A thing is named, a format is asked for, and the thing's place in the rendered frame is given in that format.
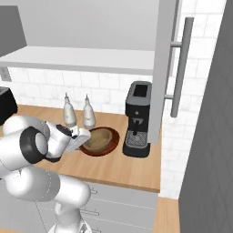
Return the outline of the grey wall socket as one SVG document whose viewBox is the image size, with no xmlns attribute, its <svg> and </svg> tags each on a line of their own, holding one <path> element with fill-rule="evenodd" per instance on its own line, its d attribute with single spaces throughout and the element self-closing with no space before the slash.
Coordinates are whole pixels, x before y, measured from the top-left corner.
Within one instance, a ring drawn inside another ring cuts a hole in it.
<svg viewBox="0 0 233 233">
<path fill-rule="evenodd" d="M 3 81 L 6 82 L 12 81 L 7 67 L 0 67 L 0 77 L 2 78 Z"/>
</svg>

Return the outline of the black coffee machine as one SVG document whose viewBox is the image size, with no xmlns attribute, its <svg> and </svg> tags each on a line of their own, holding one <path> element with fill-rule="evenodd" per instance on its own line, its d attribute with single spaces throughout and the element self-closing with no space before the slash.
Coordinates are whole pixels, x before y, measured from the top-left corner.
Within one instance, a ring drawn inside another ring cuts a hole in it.
<svg viewBox="0 0 233 233">
<path fill-rule="evenodd" d="M 134 81 L 127 93 L 125 114 L 128 117 L 127 132 L 122 148 L 128 157 L 144 158 L 149 155 L 147 142 L 152 84 Z"/>
</svg>

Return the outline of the black appliance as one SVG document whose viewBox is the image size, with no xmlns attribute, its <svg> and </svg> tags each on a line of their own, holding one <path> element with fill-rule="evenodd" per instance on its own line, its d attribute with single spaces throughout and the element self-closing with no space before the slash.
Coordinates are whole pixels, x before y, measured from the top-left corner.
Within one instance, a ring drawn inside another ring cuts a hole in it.
<svg viewBox="0 0 233 233">
<path fill-rule="evenodd" d="M 9 87 L 0 86 L 0 126 L 17 112 L 17 104 Z"/>
</svg>

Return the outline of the grey drawer front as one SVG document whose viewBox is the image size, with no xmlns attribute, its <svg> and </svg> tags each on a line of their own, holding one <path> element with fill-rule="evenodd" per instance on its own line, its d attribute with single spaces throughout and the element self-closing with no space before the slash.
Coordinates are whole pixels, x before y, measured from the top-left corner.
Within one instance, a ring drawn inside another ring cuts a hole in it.
<svg viewBox="0 0 233 233">
<path fill-rule="evenodd" d="M 155 208 L 141 208 L 94 198 L 81 209 L 99 212 L 99 216 L 88 215 L 91 217 L 142 228 L 153 227 L 156 213 Z"/>
<path fill-rule="evenodd" d="M 119 224 L 112 221 L 90 217 L 84 217 L 84 220 L 91 229 L 99 229 L 102 233 L 153 233 L 152 228 L 133 227 L 126 224 Z"/>
<path fill-rule="evenodd" d="M 112 201 L 141 208 L 157 207 L 157 193 L 92 182 L 88 182 L 88 185 L 90 188 L 93 187 L 97 190 L 96 195 L 91 194 L 91 198 L 94 199 Z"/>
</svg>

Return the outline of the tan bowl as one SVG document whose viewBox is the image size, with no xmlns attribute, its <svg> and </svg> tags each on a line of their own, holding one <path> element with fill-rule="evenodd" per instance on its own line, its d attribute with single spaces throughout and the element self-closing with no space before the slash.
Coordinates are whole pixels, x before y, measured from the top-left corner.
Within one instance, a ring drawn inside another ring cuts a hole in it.
<svg viewBox="0 0 233 233">
<path fill-rule="evenodd" d="M 105 149 L 112 139 L 112 132 L 107 128 L 95 128 L 83 147 L 89 151 Z"/>
</svg>

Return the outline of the red-brown bowl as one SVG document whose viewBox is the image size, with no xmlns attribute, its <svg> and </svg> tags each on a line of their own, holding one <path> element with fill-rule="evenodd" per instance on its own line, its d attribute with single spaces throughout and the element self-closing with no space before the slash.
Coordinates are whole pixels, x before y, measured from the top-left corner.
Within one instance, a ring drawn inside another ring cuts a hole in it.
<svg viewBox="0 0 233 233">
<path fill-rule="evenodd" d="M 107 128 L 112 132 L 112 139 L 111 139 L 109 145 L 105 149 L 102 149 L 100 151 L 89 151 L 83 147 L 83 145 L 84 145 L 83 144 L 80 147 L 80 150 L 82 152 L 84 152 L 85 154 L 92 156 L 92 157 L 102 157 L 106 154 L 111 153 L 117 147 L 117 145 L 119 143 L 120 136 L 119 136 L 118 132 L 112 127 L 96 127 L 96 128 Z"/>
</svg>

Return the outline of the grey-white bottle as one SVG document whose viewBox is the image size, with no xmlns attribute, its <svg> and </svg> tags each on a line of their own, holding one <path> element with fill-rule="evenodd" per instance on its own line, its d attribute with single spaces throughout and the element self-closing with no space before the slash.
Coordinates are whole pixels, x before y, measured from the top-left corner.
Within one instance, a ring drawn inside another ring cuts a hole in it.
<svg viewBox="0 0 233 233">
<path fill-rule="evenodd" d="M 76 113 L 70 103 L 68 95 L 65 95 L 64 122 L 67 127 L 74 127 L 76 125 Z"/>
<path fill-rule="evenodd" d="M 92 129 L 96 126 L 95 113 L 93 107 L 90 105 L 88 96 L 86 96 L 83 110 L 83 125 L 86 129 Z"/>
</svg>

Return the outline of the open grey wall cabinet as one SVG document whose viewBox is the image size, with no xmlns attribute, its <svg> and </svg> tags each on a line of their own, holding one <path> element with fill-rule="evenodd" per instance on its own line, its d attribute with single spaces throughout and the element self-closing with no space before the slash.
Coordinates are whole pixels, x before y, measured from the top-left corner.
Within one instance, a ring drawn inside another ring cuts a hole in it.
<svg viewBox="0 0 233 233">
<path fill-rule="evenodd" d="M 153 73 L 159 0 L 0 0 L 0 66 Z"/>
</svg>

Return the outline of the grey cabinet door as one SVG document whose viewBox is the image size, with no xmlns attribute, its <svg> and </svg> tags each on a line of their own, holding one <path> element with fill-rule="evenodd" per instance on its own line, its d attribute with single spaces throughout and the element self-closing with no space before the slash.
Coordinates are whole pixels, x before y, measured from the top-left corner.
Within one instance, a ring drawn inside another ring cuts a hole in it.
<svg viewBox="0 0 233 233">
<path fill-rule="evenodd" d="M 179 0 L 159 0 L 147 142 L 157 144 L 166 94 L 168 63 Z"/>
</svg>

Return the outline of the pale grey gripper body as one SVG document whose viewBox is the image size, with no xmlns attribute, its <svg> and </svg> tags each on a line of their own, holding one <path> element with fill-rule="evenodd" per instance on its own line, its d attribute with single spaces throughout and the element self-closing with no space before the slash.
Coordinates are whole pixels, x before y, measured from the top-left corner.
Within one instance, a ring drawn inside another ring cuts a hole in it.
<svg viewBox="0 0 233 233">
<path fill-rule="evenodd" d="M 70 127 L 72 137 L 66 147 L 66 151 L 72 153 L 79 149 L 87 140 L 90 139 L 91 133 L 89 130 L 79 128 L 78 126 Z"/>
</svg>

